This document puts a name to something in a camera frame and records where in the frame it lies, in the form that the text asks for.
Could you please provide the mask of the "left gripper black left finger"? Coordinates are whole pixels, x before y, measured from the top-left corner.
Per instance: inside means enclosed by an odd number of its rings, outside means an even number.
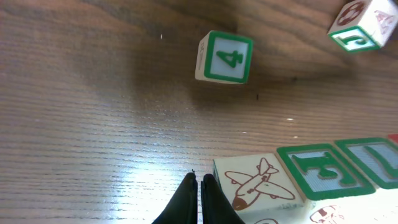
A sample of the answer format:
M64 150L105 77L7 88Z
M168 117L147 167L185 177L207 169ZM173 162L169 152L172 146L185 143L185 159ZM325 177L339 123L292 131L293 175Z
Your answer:
M152 224L197 224L198 182L194 171L186 174L162 213Z

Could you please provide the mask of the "number 0 wooden block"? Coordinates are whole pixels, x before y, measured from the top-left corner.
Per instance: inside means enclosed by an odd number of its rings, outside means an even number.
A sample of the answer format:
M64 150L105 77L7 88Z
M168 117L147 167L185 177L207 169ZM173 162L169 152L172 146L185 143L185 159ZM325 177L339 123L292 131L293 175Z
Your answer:
M302 223L305 204L273 153L213 160L214 175L245 223Z

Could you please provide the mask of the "red U 8 wooden block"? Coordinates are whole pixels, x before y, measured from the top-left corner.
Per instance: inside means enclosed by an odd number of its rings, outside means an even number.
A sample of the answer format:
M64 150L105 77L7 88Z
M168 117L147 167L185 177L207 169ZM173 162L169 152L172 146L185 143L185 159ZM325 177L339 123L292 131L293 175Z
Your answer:
M389 134L387 138L394 144L398 144L398 134Z

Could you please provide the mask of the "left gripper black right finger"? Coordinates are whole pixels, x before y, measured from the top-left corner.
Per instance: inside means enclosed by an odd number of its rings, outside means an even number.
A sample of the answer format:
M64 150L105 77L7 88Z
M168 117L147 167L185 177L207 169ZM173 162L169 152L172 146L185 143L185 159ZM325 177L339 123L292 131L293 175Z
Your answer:
M244 224L212 174L201 181L201 205L203 224Z

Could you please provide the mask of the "number 3 wooden block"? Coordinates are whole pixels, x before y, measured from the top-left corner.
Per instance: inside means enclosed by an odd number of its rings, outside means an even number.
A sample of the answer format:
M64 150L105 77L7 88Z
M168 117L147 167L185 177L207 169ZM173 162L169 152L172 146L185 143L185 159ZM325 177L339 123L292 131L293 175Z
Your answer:
M335 144L376 189L360 197L362 222L397 224L397 146L385 138L343 139Z

